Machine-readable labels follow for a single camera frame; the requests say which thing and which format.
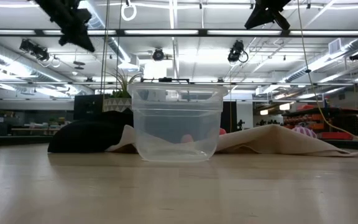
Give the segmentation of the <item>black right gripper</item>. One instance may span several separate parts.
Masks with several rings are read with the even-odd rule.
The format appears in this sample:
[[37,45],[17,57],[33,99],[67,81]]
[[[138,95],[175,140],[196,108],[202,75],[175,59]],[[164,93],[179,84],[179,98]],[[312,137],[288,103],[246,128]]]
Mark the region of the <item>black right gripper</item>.
[[249,30],[266,23],[276,22],[282,30],[288,30],[290,24],[280,12],[291,0],[255,0],[255,9],[252,11],[244,27]]

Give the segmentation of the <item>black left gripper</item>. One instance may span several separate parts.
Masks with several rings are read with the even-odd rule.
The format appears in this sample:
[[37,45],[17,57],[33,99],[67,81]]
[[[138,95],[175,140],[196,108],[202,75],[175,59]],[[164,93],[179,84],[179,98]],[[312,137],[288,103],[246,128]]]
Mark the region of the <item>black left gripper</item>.
[[61,28],[62,36],[58,41],[61,46],[74,44],[89,52],[95,51],[86,30],[92,15],[86,8],[78,8],[81,0],[35,0],[35,2],[50,17],[50,22],[55,22]]

